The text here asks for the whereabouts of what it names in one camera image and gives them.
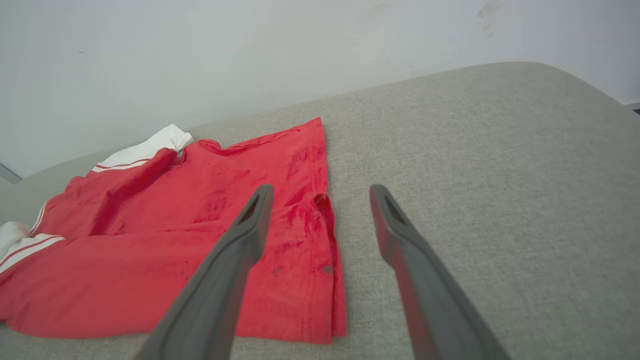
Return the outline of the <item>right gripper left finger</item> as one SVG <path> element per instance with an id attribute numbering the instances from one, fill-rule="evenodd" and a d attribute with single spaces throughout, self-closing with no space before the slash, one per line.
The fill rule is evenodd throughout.
<path id="1" fill-rule="evenodd" d="M 260 185 L 144 342 L 137 360 L 227 360 L 251 268 L 262 258 L 274 188 Z"/>

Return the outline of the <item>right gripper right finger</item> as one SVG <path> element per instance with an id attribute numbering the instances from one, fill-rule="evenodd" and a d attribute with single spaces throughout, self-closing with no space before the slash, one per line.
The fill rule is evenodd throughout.
<path id="1" fill-rule="evenodd" d="M 373 184 L 369 194 L 379 252 L 395 272 L 414 358 L 508 360 L 498 337 L 391 192 Z"/>

